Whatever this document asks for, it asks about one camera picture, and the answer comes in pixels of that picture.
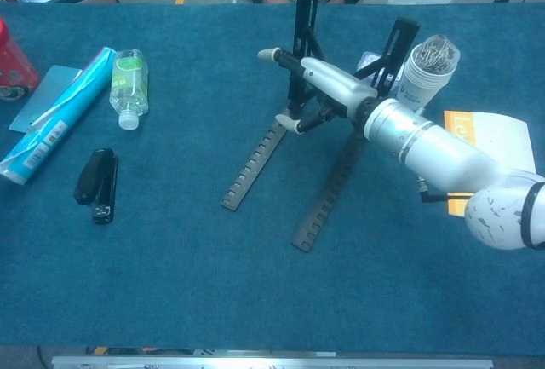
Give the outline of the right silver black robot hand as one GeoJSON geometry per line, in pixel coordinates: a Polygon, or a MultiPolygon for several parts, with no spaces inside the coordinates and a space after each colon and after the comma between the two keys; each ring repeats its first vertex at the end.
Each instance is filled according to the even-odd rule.
{"type": "Polygon", "coordinates": [[[297,59],[279,47],[262,49],[258,52],[258,57],[276,62],[304,84],[312,85],[324,95],[325,101],[313,115],[299,119],[291,118],[286,113],[275,116],[279,125],[298,135],[330,121],[334,116],[346,118],[358,126],[363,122],[364,109],[378,96],[376,89],[362,83],[358,78],[314,57],[297,59]]]}

